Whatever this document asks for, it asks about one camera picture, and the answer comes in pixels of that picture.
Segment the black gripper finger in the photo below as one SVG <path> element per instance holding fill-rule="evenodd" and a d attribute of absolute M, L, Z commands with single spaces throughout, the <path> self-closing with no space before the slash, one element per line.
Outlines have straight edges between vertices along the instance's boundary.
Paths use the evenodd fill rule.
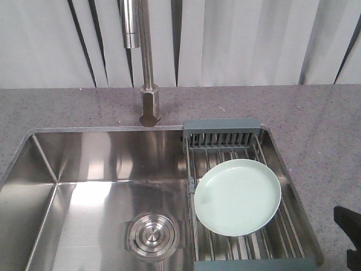
<path fill-rule="evenodd" d="M 350 271 L 361 271 L 361 253 L 359 250 L 346 251 L 347 268 Z"/>
<path fill-rule="evenodd" d="M 342 206 L 333 209 L 335 223 L 345 232 L 357 250 L 360 250 L 360 213 Z"/>

